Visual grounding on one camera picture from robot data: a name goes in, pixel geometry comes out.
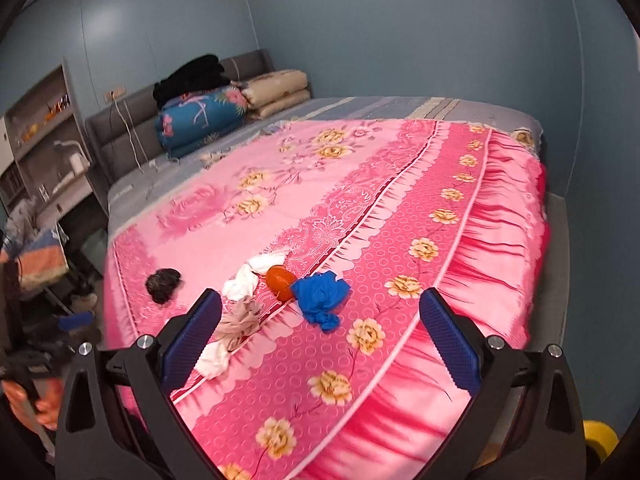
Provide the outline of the blue floral folded quilt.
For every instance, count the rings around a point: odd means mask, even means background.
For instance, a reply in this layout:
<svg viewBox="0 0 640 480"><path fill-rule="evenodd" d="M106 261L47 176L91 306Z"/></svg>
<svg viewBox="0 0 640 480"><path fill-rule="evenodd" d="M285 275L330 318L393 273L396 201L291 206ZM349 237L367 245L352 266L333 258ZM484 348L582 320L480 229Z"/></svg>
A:
<svg viewBox="0 0 640 480"><path fill-rule="evenodd" d="M158 113L158 142L172 159L189 155L228 136L244 122L248 102L235 86L185 94L172 99Z"/></svg>

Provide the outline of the white tissue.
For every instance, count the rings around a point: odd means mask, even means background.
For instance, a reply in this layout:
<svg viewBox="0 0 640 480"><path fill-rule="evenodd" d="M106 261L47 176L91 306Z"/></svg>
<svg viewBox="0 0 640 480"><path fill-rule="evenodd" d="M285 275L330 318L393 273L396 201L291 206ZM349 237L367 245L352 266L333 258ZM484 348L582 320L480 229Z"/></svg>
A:
<svg viewBox="0 0 640 480"><path fill-rule="evenodd" d="M206 380L212 380L228 370L230 353L224 341L208 344L195 363L194 370Z"/></svg>
<svg viewBox="0 0 640 480"><path fill-rule="evenodd" d="M251 297L259 284L259 279L265 276L272 266L280 266L285 262L290 250L288 248L276 252L265 252L249 258L243 263L233 278L222 286L221 295L230 301L239 301Z"/></svg>

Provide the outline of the wall power socket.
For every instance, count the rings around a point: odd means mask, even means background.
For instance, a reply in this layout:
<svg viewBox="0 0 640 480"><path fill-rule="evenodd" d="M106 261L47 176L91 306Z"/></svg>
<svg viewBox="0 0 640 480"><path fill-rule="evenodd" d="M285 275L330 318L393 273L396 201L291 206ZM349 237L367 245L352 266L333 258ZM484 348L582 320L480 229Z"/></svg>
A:
<svg viewBox="0 0 640 480"><path fill-rule="evenodd" d="M126 93L127 93L126 87L124 86L116 87L110 91L105 92L103 99L105 102L111 103L111 102L114 102L115 100L118 100L119 98L124 96Z"/></svg>

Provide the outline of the beige folded quilt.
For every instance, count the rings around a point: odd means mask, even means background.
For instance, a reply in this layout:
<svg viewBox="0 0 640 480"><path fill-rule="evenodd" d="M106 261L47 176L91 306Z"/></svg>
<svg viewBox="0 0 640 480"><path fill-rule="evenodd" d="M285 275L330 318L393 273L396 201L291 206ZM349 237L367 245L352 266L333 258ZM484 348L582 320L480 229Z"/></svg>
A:
<svg viewBox="0 0 640 480"><path fill-rule="evenodd" d="M301 70L278 70L244 81L241 92L248 114L266 119L311 98L308 77Z"/></svg>

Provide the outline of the blue glove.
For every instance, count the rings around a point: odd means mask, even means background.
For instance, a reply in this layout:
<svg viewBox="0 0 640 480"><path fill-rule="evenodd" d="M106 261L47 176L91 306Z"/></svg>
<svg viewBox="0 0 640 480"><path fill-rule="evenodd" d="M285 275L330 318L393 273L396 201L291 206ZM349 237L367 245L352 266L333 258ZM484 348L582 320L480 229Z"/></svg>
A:
<svg viewBox="0 0 640 480"><path fill-rule="evenodd" d="M294 298L304 319L317 325L323 333L331 333L340 326L335 310L350 294L350 286L333 271L300 278L291 285Z"/></svg>

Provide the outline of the grey upholstered headboard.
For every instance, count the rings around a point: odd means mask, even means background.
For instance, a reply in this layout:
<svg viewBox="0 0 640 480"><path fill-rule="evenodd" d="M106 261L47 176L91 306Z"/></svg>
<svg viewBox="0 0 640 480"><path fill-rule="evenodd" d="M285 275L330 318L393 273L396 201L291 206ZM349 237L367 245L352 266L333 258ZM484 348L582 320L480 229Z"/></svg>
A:
<svg viewBox="0 0 640 480"><path fill-rule="evenodd" d="M151 84L85 120L91 155L109 185L164 152L154 127L158 109L152 92Z"/></svg>

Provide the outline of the beige crumpled cloth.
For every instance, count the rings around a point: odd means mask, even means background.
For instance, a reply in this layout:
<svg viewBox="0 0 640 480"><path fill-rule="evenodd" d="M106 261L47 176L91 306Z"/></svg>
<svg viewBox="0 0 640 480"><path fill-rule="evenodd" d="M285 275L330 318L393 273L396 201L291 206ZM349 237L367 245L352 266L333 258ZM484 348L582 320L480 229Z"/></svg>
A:
<svg viewBox="0 0 640 480"><path fill-rule="evenodd" d="M221 341L229 353L235 351L262 325L262 304L254 297L238 300L229 312L222 315L214 331L216 341Z"/></svg>

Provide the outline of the pink floral bedspread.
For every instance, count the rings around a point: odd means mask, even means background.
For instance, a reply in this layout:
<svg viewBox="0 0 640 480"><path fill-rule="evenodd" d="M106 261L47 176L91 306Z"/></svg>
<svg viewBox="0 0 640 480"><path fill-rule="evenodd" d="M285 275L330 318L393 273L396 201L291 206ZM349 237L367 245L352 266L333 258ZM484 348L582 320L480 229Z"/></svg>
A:
<svg viewBox="0 0 640 480"><path fill-rule="evenodd" d="M108 344L156 334L249 258L288 248L296 278L350 286L323 333L259 279L262 325L228 370L172 395L230 479L408 479L468 404L419 318L436 287L487 335L528 339L549 228L544 166L525 131L435 119L287 122L235 151L111 239ZM181 284L156 304L146 278ZM224 313L236 301L222 296Z"/></svg>

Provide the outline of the round black plastic bag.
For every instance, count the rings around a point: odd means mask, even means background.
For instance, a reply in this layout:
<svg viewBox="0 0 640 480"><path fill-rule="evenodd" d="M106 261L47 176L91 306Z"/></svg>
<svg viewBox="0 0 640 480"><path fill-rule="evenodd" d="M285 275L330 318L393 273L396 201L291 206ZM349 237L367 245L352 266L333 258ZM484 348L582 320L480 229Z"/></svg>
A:
<svg viewBox="0 0 640 480"><path fill-rule="evenodd" d="M156 304L166 304L181 284L181 273L165 268L155 271L145 280L145 289Z"/></svg>

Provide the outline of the black clothing pile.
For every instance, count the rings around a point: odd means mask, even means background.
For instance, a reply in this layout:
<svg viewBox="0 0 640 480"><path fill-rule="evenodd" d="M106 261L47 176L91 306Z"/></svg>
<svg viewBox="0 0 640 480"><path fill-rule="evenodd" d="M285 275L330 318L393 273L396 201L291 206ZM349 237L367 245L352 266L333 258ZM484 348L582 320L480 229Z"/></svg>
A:
<svg viewBox="0 0 640 480"><path fill-rule="evenodd" d="M179 96L227 87L230 82L218 56L209 53L194 58L154 84L152 97L157 109L161 110L170 100Z"/></svg>

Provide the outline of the grey bedside shelf unit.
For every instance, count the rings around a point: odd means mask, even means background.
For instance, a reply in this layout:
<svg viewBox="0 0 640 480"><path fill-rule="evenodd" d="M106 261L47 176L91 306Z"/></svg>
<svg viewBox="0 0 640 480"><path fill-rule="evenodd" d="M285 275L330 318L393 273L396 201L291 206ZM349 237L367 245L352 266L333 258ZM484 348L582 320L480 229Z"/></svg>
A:
<svg viewBox="0 0 640 480"><path fill-rule="evenodd" d="M106 180L81 125L74 89L61 63L1 117L1 203L11 212L32 200L40 228L60 222L86 200L106 208Z"/></svg>

